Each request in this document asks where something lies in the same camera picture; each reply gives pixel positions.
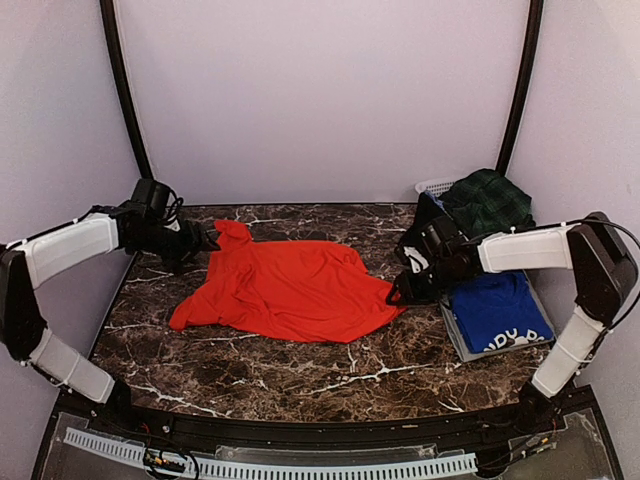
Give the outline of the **red t-shirt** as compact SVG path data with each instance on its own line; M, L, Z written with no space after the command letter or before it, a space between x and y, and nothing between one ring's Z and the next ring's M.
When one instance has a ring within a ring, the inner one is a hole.
M229 326L302 343L351 343L394 321L389 282L351 247L320 240L256 242L240 222L218 220L219 250L204 284L174 310L174 331Z

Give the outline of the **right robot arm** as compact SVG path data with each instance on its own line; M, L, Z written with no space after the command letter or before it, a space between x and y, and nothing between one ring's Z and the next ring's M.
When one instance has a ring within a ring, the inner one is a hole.
M475 238L440 216L418 228L410 246L416 253L400 255L406 267L387 294L391 306L431 303L484 274L515 271L532 278L545 306L552 302L552 287L569 294L563 310L568 317L559 322L552 349L523 389L531 396L511 410L510 424L521 434L547 420L546 400L557 397L594 359L606 336L639 303L639 239L600 211Z

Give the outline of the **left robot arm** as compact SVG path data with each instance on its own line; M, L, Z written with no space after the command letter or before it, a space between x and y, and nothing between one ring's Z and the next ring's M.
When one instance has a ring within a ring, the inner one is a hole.
M120 436L141 427L140 412L114 397L117 381L53 333L36 292L52 279L116 250L153 254L174 270L219 246L198 222L166 221L141 209L96 206L49 231L1 247L1 343L10 357L95 404Z

